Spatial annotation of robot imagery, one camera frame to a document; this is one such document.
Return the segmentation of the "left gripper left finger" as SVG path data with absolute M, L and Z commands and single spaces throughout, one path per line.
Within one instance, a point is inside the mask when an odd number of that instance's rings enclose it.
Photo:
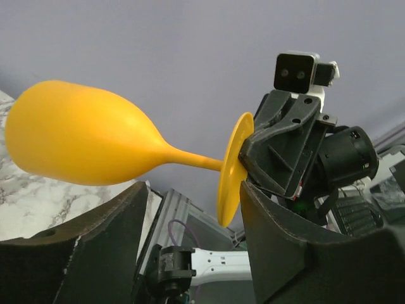
M 148 189 L 1 242 L 1 303 L 131 303 Z

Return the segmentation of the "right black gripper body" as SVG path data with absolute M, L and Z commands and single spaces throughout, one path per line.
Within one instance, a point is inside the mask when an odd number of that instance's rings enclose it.
M 320 151 L 327 134 L 337 125 L 337 117 L 321 112 L 318 98 L 303 95 L 296 99 L 290 113 L 293 116 L 289 122 L 294 128 L 289 132 L 286 156 L 293 164 L 284 196 L 288 200 L 313 200 L 332 188 Z

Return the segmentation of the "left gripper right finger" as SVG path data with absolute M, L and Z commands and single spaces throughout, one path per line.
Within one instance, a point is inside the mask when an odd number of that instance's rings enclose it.
M 258 303 L 404 302 L 404 248 L 396 232 L 330 231 L 250 182 L 240 186 L 240 203 Z

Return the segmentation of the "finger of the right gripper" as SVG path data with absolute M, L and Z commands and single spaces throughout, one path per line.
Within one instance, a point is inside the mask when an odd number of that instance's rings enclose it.
M 254 116 L 253 135 L 269 132 L 279 135 L 293 130 L 287 114 L 292 107 L 292 94 L 287 91 L 272 90 L 263 100 Z
M 298 97 L 292 97 L 292 106 Z M 293 116 L 290 110 L 288 122 Z M 284 198 L 293 164 L 286 156 L 289 142 L 289 132 L 279 135 L 269 132 L 252 134 L 244 141 L 239 153 L 239 160 L 247 169 L 248 180 L 260 190 Z

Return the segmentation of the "yellow plastic wine glass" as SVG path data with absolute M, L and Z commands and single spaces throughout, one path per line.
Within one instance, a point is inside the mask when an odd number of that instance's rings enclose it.
M 115 93 L 47 80 L 16 99 L 4 130 L 6 149 L 19 168 L 73 184 L 119 184 L 167 163 L 218 171 L 217 219 L 226 227 L 247 178 L 239 152 L 254 120 L 249 112 L 240 116 L 224 158 L 216 160 L 173 147 L 140 108 Z

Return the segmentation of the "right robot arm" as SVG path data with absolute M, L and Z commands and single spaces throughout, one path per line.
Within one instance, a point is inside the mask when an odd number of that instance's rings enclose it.
M 233 219 L 238 204 L 262 215 L 248 240 L 256 297 L 263 303 L 318 303 L 318 288 L 306 244 L 297 243 L 282 223 L 319 226 L 339 197 L 339 189 L 374 177 L 378 160 L 360 127 L 336 126 L 313 95 L 273 90 L 255 115 L 238 122 L 221 167 L 217 216 Z

